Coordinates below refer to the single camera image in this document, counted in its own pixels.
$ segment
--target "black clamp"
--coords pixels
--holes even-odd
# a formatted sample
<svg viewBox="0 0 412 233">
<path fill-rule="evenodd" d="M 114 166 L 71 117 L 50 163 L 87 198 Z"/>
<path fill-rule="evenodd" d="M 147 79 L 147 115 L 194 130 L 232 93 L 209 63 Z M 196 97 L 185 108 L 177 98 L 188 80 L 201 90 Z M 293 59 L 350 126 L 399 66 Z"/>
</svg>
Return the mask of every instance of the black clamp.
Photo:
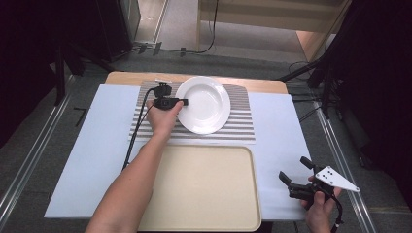
<svg viewBox="0 0 412 233">
<path fill-rule="evenodd" d="M 307 185 L 292 183 L 292 180 L 282 171 L 279 173 L 279 179 L 288 187 L 289 196 L 300 200 L 305 200 L 308 204 L 305 206 L 306 210 L 313 205 L 314 196 L 317 191 L 325 194 L 325 201 L 333 195 L 333 187 L 316 178 L 316 174 L 322 171 L 325 167 L 320 167 L 312 163 L 307 157 L 302 156 L 300 162 L 308 169 L 313 169 L 314 177 L 312 183 Z"/>
<path fill-rule="evenodd" d="M 170 110 L 175 107 L 179 101 L 183 101 L 183 105 L 187 106 L 189 104 L 188 99 L 170 98 L 169 95 L 172 94 L 172 87 L 167 84 L 167 82 L 159 82 L 159 86 L 154 89 L 154 106 L 162 110 Z"/>
</svg>

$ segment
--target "white plate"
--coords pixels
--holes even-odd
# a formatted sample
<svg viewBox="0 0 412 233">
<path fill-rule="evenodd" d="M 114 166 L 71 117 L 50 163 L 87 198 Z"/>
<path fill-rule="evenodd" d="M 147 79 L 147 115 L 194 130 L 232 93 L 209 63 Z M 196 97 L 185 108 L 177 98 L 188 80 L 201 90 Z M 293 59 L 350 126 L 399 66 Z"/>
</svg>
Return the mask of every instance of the white plate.
<svg viewBox="0 0 412 233">
<path fill-rule="evenodd" d="M 188 99 L 178 114 L 180 123 L 196 134 L 211 134 L 221 129 L 230 115 L 226 89 L 210 77 L 196 76 L 186 80 L 176 98 Z"/>
</svg>

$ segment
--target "black cable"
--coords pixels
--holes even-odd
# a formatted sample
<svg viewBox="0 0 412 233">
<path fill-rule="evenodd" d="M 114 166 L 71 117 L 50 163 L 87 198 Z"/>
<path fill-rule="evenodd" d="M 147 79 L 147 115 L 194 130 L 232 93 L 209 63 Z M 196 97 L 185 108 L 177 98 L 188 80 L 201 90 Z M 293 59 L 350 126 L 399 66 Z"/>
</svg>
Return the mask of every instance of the black cable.
<svg viewBox="0 0 412 233">
<path fill-rule="evenodd" d="M 149 93 L 150 93 L 151 91 L 154 91 L 154 90 L 155 90 L 154 88 L 150 88 L 150 89 L 148 90 L 148 92 L 146 92 L 146 94 L 145 94 L 145 98 L 143 99 L 143 103 L 142 103 L 142 108 L 140 109 L 139 118 L 137 119 L 136 127 L 134 128 L 133 135 L 131 136 L 129 148 L 128 148 L 128 150 L 127 150 L 127 155 L 126 155 L 126 158 L 125 158 L 125 160 L 124 160 L 123 167 L 122 167 L 121 170 L 124 170 L 124 168 L 127 167 L 127 164 L 129 164 L 128 160 L 129 160 L 129 158 L 130 158 L 131 150 L 133 149 L 134 140 L 136 139 L 136 135 L 137 135 L 137 130 L 139 129 L 140 124 L 141 124 L 142 121 L 143 121 L 143 120 L 142 120 L 142 113 L 143 113 L 143 110 L 145 109 L 146 101 L 148 100 Z"/>
<path fill-rule="evenodd" d="M 339 200 L 336 198 L 336 196 L 334 195 L 334 193 L 332 193 L 332 195 L 330 196 L 330 198 L 333 199 L 333 201 L 335 201 L 336 203 L 336 207 L 337 207 L 337 211 L 338 211 L 338 216 L 335 220 L 335 223 L 333 224 L 332 229 L 330 230 L 331 233 L 335 233 L 337 231 L 337 228 L 339 228 L 340 224 L 343 224 L 343 220 L 342 220 L 342 214 L 343 214 L 343 207 L 342 204 L 340 204 Z"/>
<path fill-rule="evenodd" d="M 203 51 L 190 51 L 190 52 L 194 52 L 194 53 L 204 53 L 206 51 L 208 51 L 213 44 L 215 43 L 215 35 L 216 35 L 216 17 L 218 16 L 218 6 L 219 6 L 219 0 L 216 0 L 216 8 L 215 8 L 215 17 L 213 19 L 213 39 L 212 39 L 212 43 L 210 44 L 209 48 Z"/>
<path fill-rule="evenodd" d="M 297 228 L 297 223 L 294 221 L 293 222 L 294 225 L 294 232 L 299 233 L 299 228 Z"/>
<path fill-rule="evenodd" d="M 217 18 L 217 15 L 218 15 L 218 6 L 219 6 L 219 0 L 216 1 L 215 16 L 214 16 L 214 19 L 213 19 L 213 38 L 212 38 L 212 43 L 210 44 L 209 48 L 206 49 L 206 50 L 203 50 L 203 51 L 187 50 L 187 51 L 185 51 L 185 53 L 190 53 L 190 54 L 202 54 L 202 53 L 208 51 L 208 50 L 215 44 L 215 38 L 216 38 L 216 18 Z M 141 48 L 141 46 L 138 46 L 138 47 L 136 47 L 136 48 L 132 48 L 131 51 L 126 52 L 126 53 L 118 56 L 118 57 L 116 58 L 116 60 L 119 60 L 120 58 L 122 58 L 123 56 L 125 56 L 125 55 L 127 55 L 127 54 L 130 54 L 130 53 L 132 53 L 132 52 L 135 52 L 135 51 L 137 51 L 137 50 L 140 50 L 140 48 Z M 178 52 L 178 53 L 181 53 L 181 52 L 182 52 L 181 50 L 164 50 L 164 49 L 158 49 L 158 50 Z"/>
<path fill-rule="evenodd" d="M 318 107 L 316 109 L 311 110 L 309 113 L 305 114 L 303 117 L 299 119 L 299 123 L 302 122 L 303 120 L 307 119 L 310 115 L 314 114 L 318 109 L 321 107 Z"/>
</svg>

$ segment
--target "metal frame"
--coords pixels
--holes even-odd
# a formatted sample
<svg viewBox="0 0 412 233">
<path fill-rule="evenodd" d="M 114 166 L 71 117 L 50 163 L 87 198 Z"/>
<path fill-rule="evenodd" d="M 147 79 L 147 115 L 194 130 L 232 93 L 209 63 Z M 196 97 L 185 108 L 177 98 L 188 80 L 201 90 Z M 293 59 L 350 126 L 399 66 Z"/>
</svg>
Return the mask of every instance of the metal frame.
<svg viewBox="0 0 412 233">
<path fill-rule="evenodd" d="M 51 115 L 49 116 L 45 126 L 37 137 L 30 152 L 27 154 L 23 164 L 17 172 L 17 175 L 13 179 L 12 184 L 10 184 L 9 188 L 2 197 L 0 201 L 0 232 L 6 225 L 6 222 L 16 205 L 18 198 L 23 192 L 31 174 L 36 168 L 37 162 L 42 156 L 43 150 L 45 149 L 52 132 L 66 109 L 67 103 L 71 97 L 73 86 L 76 82 L 76 77 L 71 75 L 66 82 L 66 95 L 62 98 L 60 104 L 52 109 Z"/>
<path fill-rule="evenodd" d="M 315 108 L 321 107 L 319 102 L 314 102 Z M 348 163 L 346 162 L 345 155 L 343 150 L 340 148 L 338 140 L 334 134 L 333 127 L 330 124 L 330 119 L 326 119 L 321 108 L 317 110 L 318 118 L 321 123 L 322 128 L 324 129 L 327 142 L 332 151 L 333 157 L 336 161 L 337 168 L 339 173 L 345 177 L 349 182 L 356 184 L 354 177 L 349 169 Z M 358 217 L 360 223 L 360 228 L 362 232 L 377 232 L 373 220 L 369 214 L 369 211 L 363 201 L 360 192 L 348 192 L 349 199 L 351 200 L 352 206 L 354 208 L 355 214 Z"/>
</svg>

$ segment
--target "hand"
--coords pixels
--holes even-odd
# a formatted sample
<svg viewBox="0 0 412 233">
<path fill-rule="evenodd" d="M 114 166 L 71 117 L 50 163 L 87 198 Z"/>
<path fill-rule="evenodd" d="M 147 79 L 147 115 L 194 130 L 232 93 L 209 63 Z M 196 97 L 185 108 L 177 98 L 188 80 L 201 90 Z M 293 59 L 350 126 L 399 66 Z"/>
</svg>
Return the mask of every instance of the hand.
<svg viewBox="0 0 412 233">
<path fill-rule="evenodd" d="M 333 192 L 337 197 L 341 188 L 336 187 Z M 300 204 L 305 207 L 307 201 L 301 201 Z M 329 218 L 330 214 L 335 206 L 335 201 L 333 199 L 328 199 L 325 202 L 325 194 L 321 191 L 317 191 L 314 196 L 313 205 L 306 212 L 306 224 L 308 225 L 311 232 L 320 233 L 320 232 L 330 232 Z"/>
<path fill-rule="evenodd" d="M 175 127 L 176 115 L 183 107 L 183 101 L 179 101 L 173 109 L 164 111 L 153 106 L 154 101 L 150 100 L 146 103 L 149 110 L 148 121 L 151 124 L 154 135 L 170 137 L 170 134 Z"/>
</svg>

